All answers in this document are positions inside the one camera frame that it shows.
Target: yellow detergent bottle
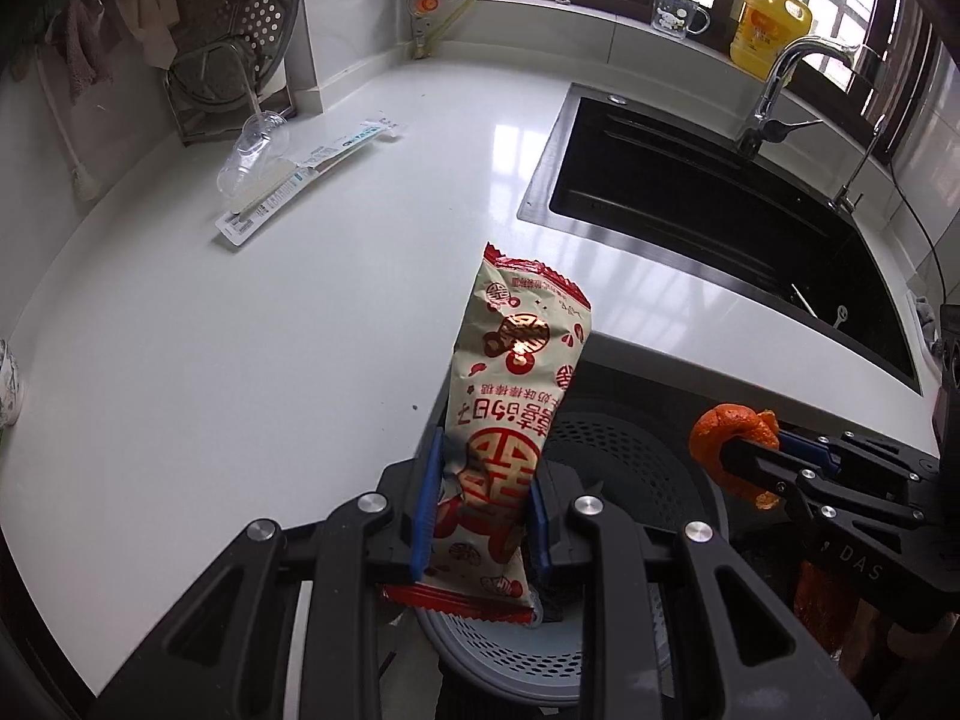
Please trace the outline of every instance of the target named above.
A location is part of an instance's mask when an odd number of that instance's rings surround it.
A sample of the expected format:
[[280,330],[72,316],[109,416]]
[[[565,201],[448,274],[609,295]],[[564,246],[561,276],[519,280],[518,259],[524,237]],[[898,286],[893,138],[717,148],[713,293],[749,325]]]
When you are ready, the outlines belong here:
[[802,0],[746,0],[730,58],[751,76],[766,79],[784,46],[810,32],[813,13]]

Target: kitchen sink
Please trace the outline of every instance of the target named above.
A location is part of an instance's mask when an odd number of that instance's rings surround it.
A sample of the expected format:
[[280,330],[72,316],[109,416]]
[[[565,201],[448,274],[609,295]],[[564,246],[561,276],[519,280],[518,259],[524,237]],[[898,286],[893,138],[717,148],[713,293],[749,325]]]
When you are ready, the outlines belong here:
[[707,129],[574,84],[517,215],[757,300],[920,391],[896,307],[853,221]]

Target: candy wrapper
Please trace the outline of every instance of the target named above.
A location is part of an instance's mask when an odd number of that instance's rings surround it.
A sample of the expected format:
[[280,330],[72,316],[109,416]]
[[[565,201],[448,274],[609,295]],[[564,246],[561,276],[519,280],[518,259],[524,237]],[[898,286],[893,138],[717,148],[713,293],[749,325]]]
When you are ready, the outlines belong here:
[[520,540],[536,463],[590,331],[590,304],[546,265],[488,244],[453,352],[445,484],[422,581],[392,600],[527,622]]

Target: black wire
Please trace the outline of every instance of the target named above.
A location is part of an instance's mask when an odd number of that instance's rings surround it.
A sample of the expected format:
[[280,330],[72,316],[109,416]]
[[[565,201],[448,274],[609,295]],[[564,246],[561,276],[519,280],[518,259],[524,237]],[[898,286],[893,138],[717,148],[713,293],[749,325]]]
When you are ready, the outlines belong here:
[[894,179],[894,186],[896,187],[896,191],[899,192],[899,195],[901,196],[901,199],[904,201],[904,205],[907,207],[907,210],[909,210],[909,212],[913,214],[913,218],[915,218],[917,225],[920,228],[920,232],[923,233],[923,237],[926,239],[926,242],[930,246],[930,253],[933,255],[933,261],[937,264],[937,272],[940,275],[940,289],[944,293],[944,303],[946,303],[947,302],[947,280],[944,279],[944,269],[940,265],[940,257],[937,256],[937,247],[933,245],[933,241],[930,240],[930,234],[928,233],[928,231],[926,231],[926,227],[923,226],[923,222],[920,221],[920,217],[918,217],[917,212],[913,210],[913,206],[910,205],[910,201],[906,199],[906,194],[904,194],[904,190],[902,190],[899,187],[899,181],[896,180],[896,173],[894,173],[893,162],[890,163],[890,177]]

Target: metal bolt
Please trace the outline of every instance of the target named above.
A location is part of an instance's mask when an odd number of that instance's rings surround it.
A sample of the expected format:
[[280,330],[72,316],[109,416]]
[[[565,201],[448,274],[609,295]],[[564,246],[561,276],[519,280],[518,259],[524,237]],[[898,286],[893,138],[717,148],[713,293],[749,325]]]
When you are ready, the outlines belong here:
[[269,519],[254,519],[247,526],[247,538],[252,541],[270,541],[277,532],[277,524]]
[[377,514],[387,508],[387,499],[380,493],[365,493],[357,498],[357,508],[365,514]]
[[573,502],[573,508],[587,517],[596,517],[603,511],[603,501],[596,495],[581,495]]
[[698,544],[707,543],[713,538],[713,528],[699,520],[688,522],[683,527],[683,532],[690,541],[696,541]]

